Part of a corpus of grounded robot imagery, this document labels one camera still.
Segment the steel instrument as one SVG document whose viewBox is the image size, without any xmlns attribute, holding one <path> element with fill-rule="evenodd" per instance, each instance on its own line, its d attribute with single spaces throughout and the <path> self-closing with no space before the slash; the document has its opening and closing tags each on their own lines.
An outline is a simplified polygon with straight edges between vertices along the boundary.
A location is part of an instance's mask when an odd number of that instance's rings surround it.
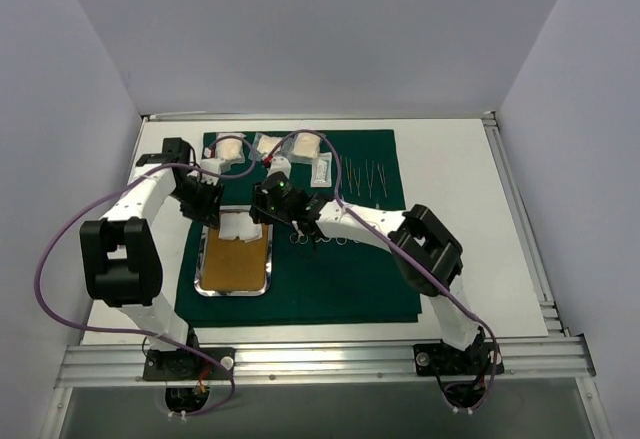
<svg viewBox="0 0 640 439">
<path fill-rule="evenodd" d="M 377 165 L 377 170 L 378 170 L 379 180 L 380 180 L 380 184 L 381 184 L 381 188 L 382 188 L 384 197 L 388 198 L 387 181 L 386 181 L 384 165 L 383 164 L 378 164 Z"/>
</svg>

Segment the white gauze pad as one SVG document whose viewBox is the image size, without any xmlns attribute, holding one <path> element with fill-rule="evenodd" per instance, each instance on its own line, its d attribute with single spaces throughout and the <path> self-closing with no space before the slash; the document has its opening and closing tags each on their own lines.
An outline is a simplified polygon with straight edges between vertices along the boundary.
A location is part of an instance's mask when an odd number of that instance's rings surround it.
<svg viewBox="0 0 640 439">
<path fill-rule="evenodd" d="M 241 132 L 219 132 L 216 134 L 215 157 L 229 165 L 245 161 L 245 134 Z"/>
<path fill-rule="evenodd" d="M 255 161 L 264 161 L 272 154 L 272 151 L 281 142 L 281 140 L 281 137 L 256 132 L 249 151 L 250 159 Z"/>
<path fill-rule="evenodd" d="M 289 151 L 289 160 L 297 164 L 311 164 L 320 154 L 322 136 L 309 132 L 298 133 Z"/>
</svg>

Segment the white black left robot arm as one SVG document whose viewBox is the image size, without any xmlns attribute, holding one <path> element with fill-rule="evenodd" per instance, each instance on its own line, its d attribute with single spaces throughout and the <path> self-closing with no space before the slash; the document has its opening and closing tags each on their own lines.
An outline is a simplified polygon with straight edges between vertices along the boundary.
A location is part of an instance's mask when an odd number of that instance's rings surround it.
<svg viewBox="0 0 640 439">
<path fill-rule="evenodd" d="M 163 141 L 159 153 L 142 155 L 128 189 L 100 219 L 84 222 L 79 230 L 89 296 L 149 331 L 151 348 L 167 352 L 166 367 L 179 378 L 200 370 L 202 354 L 193 328 L 162 293 L 164 272 L 151 225 L 172 198 L 183 217 L 220 226 L 220 172 L 191 171 L 192 151 L 187 141 L 174 137 Z"/>
</svg>

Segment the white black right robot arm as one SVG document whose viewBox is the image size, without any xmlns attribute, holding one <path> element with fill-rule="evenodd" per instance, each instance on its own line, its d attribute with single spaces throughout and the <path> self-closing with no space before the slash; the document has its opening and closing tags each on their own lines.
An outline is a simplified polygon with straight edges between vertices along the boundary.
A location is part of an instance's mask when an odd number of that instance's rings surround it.
<svg viewBox="0 0 640 439">
<path fill-rule="evenodd" d="M 458 280 L 463 248 L 427 207 L 387 211 L 310 195 L 276 172 L 253 185 L 250 216 L 256 223 L 284 224 L 299 237 L 347 239 L 388 252 L 409 287 L 429 298 L 447 365 L 464 372 L 479 361 L 480 319 Z"/>
</svg>

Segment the thin steel tweezers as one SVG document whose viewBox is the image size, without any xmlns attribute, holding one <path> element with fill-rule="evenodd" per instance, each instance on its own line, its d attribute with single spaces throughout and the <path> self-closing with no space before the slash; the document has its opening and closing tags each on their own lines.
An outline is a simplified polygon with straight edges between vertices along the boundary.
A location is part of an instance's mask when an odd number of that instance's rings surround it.
<svg viewBox="0 0 640 439">
<path fill-rule="evenodd" d="M 361 169 L 360 168 L 353 168 L 352 169 L 352 176 L 353 176 L 353 181 L 356 187 L 356 194 L 357 196 L 361 195 Z"/>
<path fill-rule="evenodd" d="M 348 185 L 347 187 L 348 187 L 349 193 L 352 194 L 353 193 L 352 169 L 351 169 L 351 162 L 347 157 L 344 158 L 344 169 L 345 169 L 345 177 Z"/>
<path fill-rule="evenodd" d="M 369 197 L 372 198 L 375 185 L 375 163 L 373 160 L 365 161 L 365 173 Z"/>
</svg>

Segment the white gauze square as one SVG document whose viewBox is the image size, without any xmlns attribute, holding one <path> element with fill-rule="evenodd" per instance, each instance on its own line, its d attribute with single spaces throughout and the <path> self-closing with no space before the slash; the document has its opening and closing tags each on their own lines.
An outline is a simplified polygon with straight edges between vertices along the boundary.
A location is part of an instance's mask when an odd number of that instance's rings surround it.
<svg viewBox="0 0 640 439">
<path fill-rule="evenodd" d="M 239 237 L 240 217 L 238 213 L 224 213 L 220 216 L 218 237 L 220 240 L 233 241 Z"/>
</svg>

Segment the stainless steel instrument tray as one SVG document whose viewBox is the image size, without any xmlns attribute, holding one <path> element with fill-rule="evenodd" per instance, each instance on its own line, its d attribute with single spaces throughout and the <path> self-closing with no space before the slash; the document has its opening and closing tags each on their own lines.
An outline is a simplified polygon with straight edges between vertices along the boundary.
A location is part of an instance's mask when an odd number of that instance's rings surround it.
<svg viewBox="0 0 640 439">
<path fill-rule="evenodd" d="M 194 289 L 203 297 L 258 297 L 271 284 L 273 226 L 254 224 L 249 206 L 223 206 L 222 215 L 239 214 L 242 224 L 260 227 L 261 236 L 246 241 L 219 238 L 203 226 L 198 240 Z"/>
</svg>

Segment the white suture packet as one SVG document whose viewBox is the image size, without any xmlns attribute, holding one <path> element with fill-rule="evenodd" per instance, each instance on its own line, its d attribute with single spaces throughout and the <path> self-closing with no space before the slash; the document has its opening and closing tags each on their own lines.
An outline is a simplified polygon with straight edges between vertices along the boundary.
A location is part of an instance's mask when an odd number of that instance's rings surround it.
<svg viewBox="0 0 640 439">
<path fill-rule="evenodd" d="M 332 186 L 332 162 L 331 152 L 320 153 L 311 164 L 310 186 L 312 188 L 329 188 Z"/>
</svg>

